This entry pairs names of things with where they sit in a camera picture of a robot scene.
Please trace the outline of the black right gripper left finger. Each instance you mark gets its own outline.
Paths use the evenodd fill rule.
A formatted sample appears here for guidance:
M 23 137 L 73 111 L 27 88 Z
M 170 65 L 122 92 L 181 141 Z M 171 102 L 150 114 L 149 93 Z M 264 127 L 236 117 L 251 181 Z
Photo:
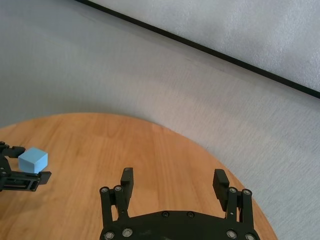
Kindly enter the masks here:
M 117 210 L 118 220 L 129 218 L 128 207 L 134 187 L 134 171 L 132 167 L 123 169 L 120 184 L 109 188 L 103 186 L 100 188 L 102 225 L 109 227 L 113 223 L 112 206 Z

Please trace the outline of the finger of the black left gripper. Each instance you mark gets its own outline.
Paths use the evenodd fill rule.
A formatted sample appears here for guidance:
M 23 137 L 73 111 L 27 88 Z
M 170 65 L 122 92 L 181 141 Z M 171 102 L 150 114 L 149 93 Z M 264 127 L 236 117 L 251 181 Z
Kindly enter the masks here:
M 0 191 L 28 191 L 35 192 L 39 185 L 46 185 L 52 173 L 41 171 L 39 173 L 27 173 L 12 171 L 0 174 Z
M 11 174 L 12 170 L 7 157 L 17 159 L 25 151 L 26 149 L 22 146 L 9 146 L 4 141 L 1 141 L 0 142 L 0 174 L 1 175 Z

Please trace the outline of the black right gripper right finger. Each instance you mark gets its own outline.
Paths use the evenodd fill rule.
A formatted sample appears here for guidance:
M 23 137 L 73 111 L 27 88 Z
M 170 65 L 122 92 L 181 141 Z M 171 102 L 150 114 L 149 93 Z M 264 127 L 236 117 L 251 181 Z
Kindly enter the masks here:
M 225 219 L 237 221 L 239 210 L 239 222 L 249 227 L 254 226 L 252 192 L 244 188 L 242 191 L 230 186 L 229 179 L 223 169 L 215 169 L 212 186 L 219 200 Z

